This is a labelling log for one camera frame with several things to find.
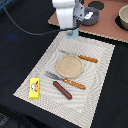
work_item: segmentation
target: cable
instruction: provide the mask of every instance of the cable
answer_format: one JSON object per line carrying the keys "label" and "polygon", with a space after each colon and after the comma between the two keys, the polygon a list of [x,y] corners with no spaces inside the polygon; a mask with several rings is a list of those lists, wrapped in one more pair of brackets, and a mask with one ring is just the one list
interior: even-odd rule
{"label": "cable", "polygon": [[54,31],[50,31],[50,32],[45,32],[45,33],[31,33],[31,32],[28,32],[28,31],[22,29],[19,25],[17,25],[16,22],[15,22],[15,21],[11,18],[11,16],[9,15],[9,13],[8,13],[6,7],[5,7],[5,4],[4,4],[4,1],[3,1],[3,0],[1,0],[1,3],[2,3],[3,9],[4,9],[6,15],[7,15],[7,16],[9,17],[9,19],[13,22],[13,24],[15,24],[15,26],[16,26],[18,29],[20,29],[21,31],[23,31],[23,32],[25,32],[25,33],[27,33],[27,34],[29,34],[29,35],[44,36],[44,35],[47,35],[47,34],[52,34],[52,33],[60,32],[60,31],[75,30],[75,29],[79,28],[79,25],[77,25],[77,26],[74,27],[74,28],[58,29],[58,30],[54,30]]}

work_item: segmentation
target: yellow box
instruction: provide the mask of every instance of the yellow box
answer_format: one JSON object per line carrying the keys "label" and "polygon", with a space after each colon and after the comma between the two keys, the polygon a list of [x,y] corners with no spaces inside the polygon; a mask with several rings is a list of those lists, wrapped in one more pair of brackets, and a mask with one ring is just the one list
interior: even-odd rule
{"label": "yellow box", "polygon": [[30,79],[29,98],[30,99],[38,99],[39,94],[40,94],[40,79],[39,78],[31,78]]}

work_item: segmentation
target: wooden plate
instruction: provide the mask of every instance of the wooden plate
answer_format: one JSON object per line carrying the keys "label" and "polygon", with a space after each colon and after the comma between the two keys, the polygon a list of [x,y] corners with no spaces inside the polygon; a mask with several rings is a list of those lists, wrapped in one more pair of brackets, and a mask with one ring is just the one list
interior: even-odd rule
{"label": "wooden plate", "polygon": [[74,78],[83,72],[84,65],[77,56],[66,55],[57,61],[56,70],[64,78]]}

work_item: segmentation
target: black background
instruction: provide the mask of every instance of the black background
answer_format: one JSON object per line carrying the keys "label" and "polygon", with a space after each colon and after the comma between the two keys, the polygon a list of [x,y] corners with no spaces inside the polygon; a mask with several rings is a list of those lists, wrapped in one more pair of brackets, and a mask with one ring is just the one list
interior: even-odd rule
{"label": "black background", "polygon": [[[27,31],[41,33],[59,29],[48,24],[55,12],[52,0],[16,0],[7,8],[14,21]],[[57,34],[27,35],[4,12],[0,13],[0,104],[53,128],[78,128],[13,96]],[[128,128],[128,44],[85,33],[79,35],[115,45],[91,128]]]}

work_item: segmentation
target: woven placemat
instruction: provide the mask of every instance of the woven placemat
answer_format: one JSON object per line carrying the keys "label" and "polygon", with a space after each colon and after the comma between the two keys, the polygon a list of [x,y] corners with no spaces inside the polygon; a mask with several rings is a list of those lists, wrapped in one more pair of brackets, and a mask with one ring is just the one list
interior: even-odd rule
{"label": "woven placemat", "polygon": [[[85,66],[84,72],[79,77],[71,79],[84,84],[86,86],[85,90],[58,81],[72,94],[72,100],[66,99],[53,86],[53,80],[44,75],[44,71],[48,70],[59,76],[55,69],[55,64],[64,54],[60,53],[58,49],[98,59],[98,63],[82,60]],[[114,45],[80,36],[74,39],[67,39],[65,33],[60,32],[22,85],[16,90],[14,96],[68,120],[79,127],[90,128],[113,50]],[[29,82],[30,78],[34,77],[40,78],[40,98],[30,100],[28,97]]]}

